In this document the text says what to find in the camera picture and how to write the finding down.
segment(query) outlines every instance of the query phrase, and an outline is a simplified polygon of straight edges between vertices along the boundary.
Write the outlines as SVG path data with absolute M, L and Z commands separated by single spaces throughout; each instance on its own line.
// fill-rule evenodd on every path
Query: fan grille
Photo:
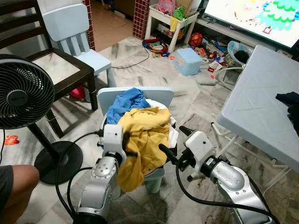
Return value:
M 20 105 L 9 100 L 21 92 Z M 36 64 L 24 59 L 0 58 L 0 128 L 16 129 L 37 122 L 51 108 L 55 97 L 49 75 Z

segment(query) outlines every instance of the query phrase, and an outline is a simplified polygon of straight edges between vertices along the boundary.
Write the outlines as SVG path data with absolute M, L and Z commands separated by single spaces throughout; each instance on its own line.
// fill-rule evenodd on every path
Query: orange floor tile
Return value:
M 100 1 L 91 0 L 91 11 L 96 51 L 101 51 L 132 35 L 133 22 L 105 10 Z

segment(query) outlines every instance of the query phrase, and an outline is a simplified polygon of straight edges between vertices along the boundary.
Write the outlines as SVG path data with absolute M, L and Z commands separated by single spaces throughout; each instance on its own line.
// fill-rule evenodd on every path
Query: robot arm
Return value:
M 195 173 L 204 174 L 217 184 L 220 193 L 230 202 L 235 204 L 247 205 L 267 211 L 265 204 L 253 192 L 249 178 L 246 173 L 238 167 L 234 167 L 224 157 L 213 156 L 213 146 L 203 132 L 193 131 L 184 126 L 180 130 L 188 135 L 184 142 L 186 150 L 183 152 L 183 162 L 179 169 L 184 171 L 191 165 Z M 166 153 L 173 164 L 178 164 L 178 160 L 170 155 L 171 152 L 164 145 L 159 148 Z M 267 215 L 250 210 L 231 208 L 231 214 L 241 224 L 271 224 L 272 219 Z
M 118 198 L 121 190 L 117 185 L 119 167 L 126 162 L 122 145 L 123 128 L 119 125 L 105 125 L 104 151 L 92 168 L 91 177 L 79 202 L 74 224 L 106 224 L 111 199 Z

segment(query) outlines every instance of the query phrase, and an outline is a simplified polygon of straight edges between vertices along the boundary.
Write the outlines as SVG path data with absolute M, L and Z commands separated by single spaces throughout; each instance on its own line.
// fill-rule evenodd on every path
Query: yellow cloth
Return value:
M 170 17 L 170 30 L 171 32 L 175 32 L 177 29 L 178 19 L 173 16 Z
M 159 149 L 159 144 L 168 146 L 170 117 L 168 109 L 152 107 L 132 109 L 119 120 L 118 125 L 123 126 L 124 133 L 130 133 L 126 151 L 138 153 L 137 158 L 127 157 L 120 167 L 117 179 L 123 191 L 136 189 L 149 169 L 165 164 L 167 156 Z

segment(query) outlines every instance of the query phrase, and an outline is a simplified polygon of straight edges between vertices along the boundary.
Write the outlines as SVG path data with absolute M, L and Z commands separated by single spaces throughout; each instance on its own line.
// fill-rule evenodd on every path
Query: brick pillar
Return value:
M 132 35 L 143 40 L 148 21 L 150 0 L 136 0 Z
M 86 5 L 87 12 L 88 12 L 89 29 L 87 31 L 87 37 L 88 37 L 89 47 L 91 49 L 95 50 L 94 39 L 93 39 L 93 22 L 92 22 L 92 12 L 90 9 L 90 0 L 83 0 L 83 4 Z

